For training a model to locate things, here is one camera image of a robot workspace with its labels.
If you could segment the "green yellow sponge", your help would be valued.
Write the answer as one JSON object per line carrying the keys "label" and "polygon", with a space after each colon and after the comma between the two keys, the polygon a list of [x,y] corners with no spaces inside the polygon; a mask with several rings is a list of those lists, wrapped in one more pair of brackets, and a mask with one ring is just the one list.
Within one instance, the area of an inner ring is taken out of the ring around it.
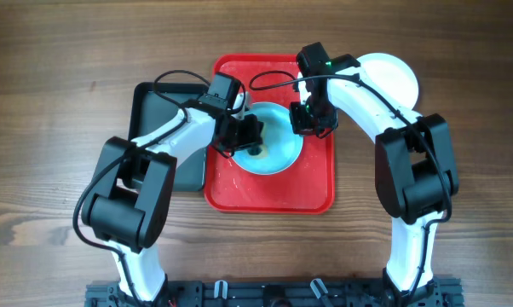
{"label": "green yellow sponge", "polygon": [[268,156],[268,147],[264,144],[255,145],[247,150],[247,153],[253,159],[263,159]]}

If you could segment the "light blue plate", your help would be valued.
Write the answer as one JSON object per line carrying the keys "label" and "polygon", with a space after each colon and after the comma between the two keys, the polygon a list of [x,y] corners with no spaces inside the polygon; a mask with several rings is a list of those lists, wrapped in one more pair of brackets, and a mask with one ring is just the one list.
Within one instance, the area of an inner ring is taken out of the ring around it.
{"label": "light blue plate", "polygon": [[263,122],[261,152],[237,152],[233,161],[243,170],[257,175],[273,175],[289,168],[299,157],[303,137],[293,132],[289,110],[272,102],[257,102],[248,114]]}

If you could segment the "white plate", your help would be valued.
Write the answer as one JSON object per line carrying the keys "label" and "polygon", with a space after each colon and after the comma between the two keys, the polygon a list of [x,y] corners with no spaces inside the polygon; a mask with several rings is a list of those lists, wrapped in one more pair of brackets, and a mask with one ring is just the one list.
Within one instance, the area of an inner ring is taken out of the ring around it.
{"label": "white plate", "polygon": [[370,53],[357,58],[366,73],[366,82],[395,104],[413,110],[419,97],[419,85],[413,70],[401,59],[385,53]]}

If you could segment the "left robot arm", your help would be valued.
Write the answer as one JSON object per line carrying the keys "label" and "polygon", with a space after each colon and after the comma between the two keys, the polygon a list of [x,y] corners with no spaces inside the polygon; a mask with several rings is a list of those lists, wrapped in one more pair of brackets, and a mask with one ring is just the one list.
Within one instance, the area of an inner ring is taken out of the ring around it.
{"label": "left robot arm", "polygon": [[116,283],[89,285],[87,306],[174,305],[155,243],[168,216],[177,167],[202,148],[213,147],[229,159],[262,144],[263,124],[245,114],[247,94],[237,78],[218,72],[184,102],[170,97],[187,87],[152,82],[153,93],[176,106],[176,115],[146,135],[110,138],[75,206],[74,230],[84,223],[96,237],[79,239],[111,252],[120,275]]}

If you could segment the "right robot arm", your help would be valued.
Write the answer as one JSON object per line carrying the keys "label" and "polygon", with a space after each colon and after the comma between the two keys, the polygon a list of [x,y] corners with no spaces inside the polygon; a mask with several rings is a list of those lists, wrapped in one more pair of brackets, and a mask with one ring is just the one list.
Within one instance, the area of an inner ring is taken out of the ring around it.
{"label": "right robot arm", "polygon": [[300,100],[290,105],[294,132],[325,138],[344,112],[374,144],[375,189],[392,218],[386,301],[408,306],[429,297],[435,232],[451,218],[459,185],[446,120],[415,111],[417,78],[393,55],[331,58],[321,43],[312,43],[302,47],[296,62]]}

